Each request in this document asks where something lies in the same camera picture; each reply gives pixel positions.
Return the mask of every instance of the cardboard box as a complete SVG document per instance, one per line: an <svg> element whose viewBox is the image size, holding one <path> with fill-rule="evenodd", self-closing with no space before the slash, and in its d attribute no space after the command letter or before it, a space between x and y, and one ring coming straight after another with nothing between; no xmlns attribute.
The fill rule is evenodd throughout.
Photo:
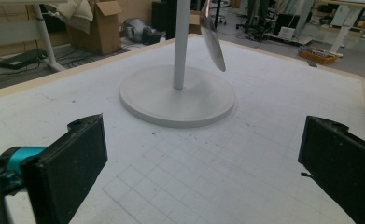
<svg viewBox="0 0 365 224"><path fill-rule="evenodd" d="M189 34L201 35L200 11L191 11L189 17Z"/></svg>
<svg viewBox="0 0 365 224"><path fill-rule="evenodd" d="M110 54L120 49L118 14L122 12L117 1L91 4L94 18L90 23L90 34L66 26L71 46L97 54Z"/></svg>

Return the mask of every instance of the desk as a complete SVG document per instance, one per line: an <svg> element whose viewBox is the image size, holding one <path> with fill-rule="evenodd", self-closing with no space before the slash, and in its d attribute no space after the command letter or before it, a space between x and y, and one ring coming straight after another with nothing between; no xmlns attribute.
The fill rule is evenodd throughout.
<svg viewBox="0 0 365 224"><path fill-rule="evenodd" d="M174 47L167 40L0 90L0 154L48 146L70 121L103 113L109 160L71 223L353 223L300 176L297 159L307 115L365 140L361 77L227 42L222 73L191 35L187 66L225 78L235 108L202 128L164 128L129 114L119 87L140 69L173 64ZM16 223L33 223L27 197L7 198Z"/></svg>
<svg viewBox="0 0 365 224"><path fill-rule="evenodd" d="M56 72L65 70L60 64L56 62L53 48L51 46L50 37L48 33L48 29L46 28L45 20L43 19L42 12L40 10L39 4L43 3L64 3L66 0L0 0L0 6L14 6L14 5L31 5L33 4L36 21L37 21L37 29L42 37L42 40L45 42L46 53L48 54L48 67L53 69Z"/></svg>
<svg viewBox="0 0 365 224"><path fill-rule="evenodd" d="M339 47L342 45L344 38L347 36L348 31L353 27L354 22L357 20L358 12L365 8L365 3L351 3L351 2L344 2L344 1L334 1L334 0L321 0L323 3L327 4L334 4L334 5L341 5L346 6L349 8L348 15L344 19L344 23L340 28L339 34L336 37L333 45L330 48L330 52L336 53Z"/></svg>

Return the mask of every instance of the wall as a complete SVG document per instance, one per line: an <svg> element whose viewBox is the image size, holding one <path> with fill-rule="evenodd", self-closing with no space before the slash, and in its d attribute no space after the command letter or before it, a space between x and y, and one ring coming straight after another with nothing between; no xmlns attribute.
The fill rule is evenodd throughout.
<svg viewBox="0 0 365 224"><path fill-rule="evenodd" d="M34 10L31 6L9 6L9 7L0 7L0 24L13 22L13 21L28 21L34 20ZM66 32L56 33L50 35L50 41L53 46L66 44L68 43ZM38 40L38 46L40 48L44 48L45 45L41 40ZM21 53L25 50L35 49L36 43L35 41L24 41L18 42L14 44L8 44L0 46L0 57Z"/></svg>
<svg viewBox="0 0 365 224"><path fill-rule="evenodd" d="M123 13L119 14L119 22L129 18L140 18L148 24L152 23L152 2L161 0L118 0Z"/></svg>

